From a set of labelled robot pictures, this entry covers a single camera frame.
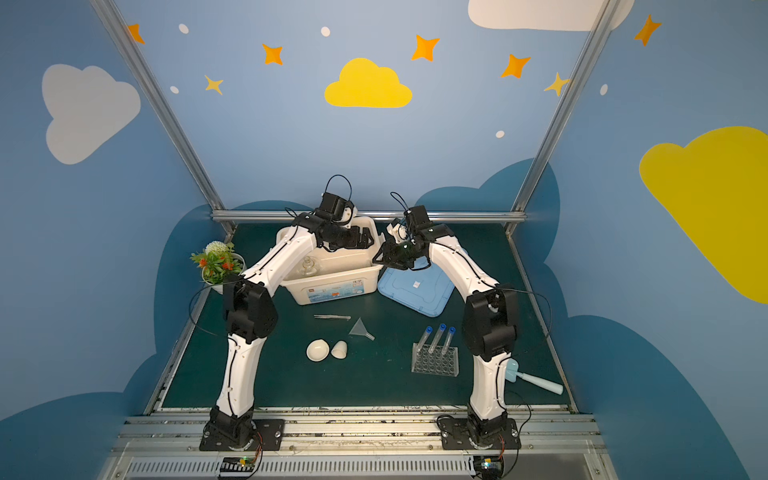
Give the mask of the small white cup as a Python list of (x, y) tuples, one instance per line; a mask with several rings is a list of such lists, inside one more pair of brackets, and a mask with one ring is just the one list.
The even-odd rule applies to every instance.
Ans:
[(348, 355), (348, 344), (346, 341), (338, 341), (331, 349), (331, 355), (335, 359), (343, 360)]

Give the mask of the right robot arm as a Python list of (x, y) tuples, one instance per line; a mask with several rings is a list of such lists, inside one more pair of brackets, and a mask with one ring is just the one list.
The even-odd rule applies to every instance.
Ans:
[(448, 226), (433, 222), (425, 207), (414, 206), (387, 226), (373, 262), (413, 270), (421, 258), (448, 276), (465, 303), (462, 337), (473, 357), (470, 417), (485, 424), (504, 418), (501, 369), (511, 359), (519, 337), (517, 293), (488, 275)]

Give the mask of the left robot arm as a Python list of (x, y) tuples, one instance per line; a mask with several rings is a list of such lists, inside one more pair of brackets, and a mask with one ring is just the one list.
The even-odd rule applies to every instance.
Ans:
[(313, 250), (329, 252), (367, 249), (374, 235), (351, 224), (357, 210), (349, 198), (325, 192), (320, 205), (297, 214), (268, 253), (223, 286), (228, 363), (216, 409), (234, 420), (249, 419), (254, 407), (254, 383), (267, 337), (278, 321), (273, 301), (283, 280)]

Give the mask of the light blue plastic lid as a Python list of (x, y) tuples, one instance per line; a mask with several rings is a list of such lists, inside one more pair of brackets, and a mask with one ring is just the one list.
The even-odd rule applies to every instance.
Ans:
[(387, 268), (378, 281), (378, 291), (424, 316), (438, 317), (455, 287), (436, 265), (428, 266), (425, 257), (414, 263), (414, 270)]

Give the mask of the white plastic storage bin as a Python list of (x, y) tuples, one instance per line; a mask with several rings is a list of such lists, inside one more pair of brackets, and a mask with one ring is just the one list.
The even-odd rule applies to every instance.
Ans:
[(340, 249), (333, 253), (317, 248), (308, 256), (316, 259), (319, 273), (303, 277), (301, 263), (281, 282), (299, 305), (310, 305), (374, 293), (382, 266), (372, 262), (381, 246), (381, 237), (370, 217), (359, 216), (353, 226), (368, 227), (374, 237), (374, 245), (366, 250)]

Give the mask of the metal tweezers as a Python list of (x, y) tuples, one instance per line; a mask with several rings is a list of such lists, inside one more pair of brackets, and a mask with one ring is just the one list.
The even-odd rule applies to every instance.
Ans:
[(337, 315), (337, 314), (315, 314), (313, 318), (320, 320), (345, 320), (349, 321), (351, 316), (349, 315)]

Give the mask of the potted plant white pot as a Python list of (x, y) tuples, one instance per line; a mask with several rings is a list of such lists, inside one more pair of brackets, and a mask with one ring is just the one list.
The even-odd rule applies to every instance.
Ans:
[(234, 244), (212, 241), (190, 260), (200, 269), (202, 280), (215, 292), (222, 294), (224, 284), (245, 269), (244, 258), (235, 252)]

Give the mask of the clear acrylic test tube rack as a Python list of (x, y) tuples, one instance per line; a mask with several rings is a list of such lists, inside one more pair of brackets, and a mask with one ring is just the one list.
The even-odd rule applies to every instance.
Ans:
[(446, 352), (436, 348), (432, 353), (427, 346), (418, 349), (418, 344), (412, 344), (411, 372), (426, 375), (457, 377), (459, 375), (458, 348), (449, 346)]

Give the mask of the white mortar bowl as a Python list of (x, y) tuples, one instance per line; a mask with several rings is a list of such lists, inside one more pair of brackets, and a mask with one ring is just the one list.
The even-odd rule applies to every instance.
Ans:
[(306, 356), (312, 362), (321, 362), (330, 354), (330, 346), (323, 339), (312, 341), (306, 349)]

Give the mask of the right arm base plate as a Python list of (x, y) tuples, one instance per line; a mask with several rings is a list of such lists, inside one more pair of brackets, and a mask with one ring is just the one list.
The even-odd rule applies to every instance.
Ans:
[(467, 418), (439, 415), (438, 427), (444, 450), (518, 450), (520, 433), (514, 419), (507, 414), (481, 420), (471, 413)]

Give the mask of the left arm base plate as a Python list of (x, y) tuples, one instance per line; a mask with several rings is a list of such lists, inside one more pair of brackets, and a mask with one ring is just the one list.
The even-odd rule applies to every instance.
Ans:
[(199, 444), (200, 451), (255, 452), (278, 451), (281, 447), (283, 419), (209, 420)]

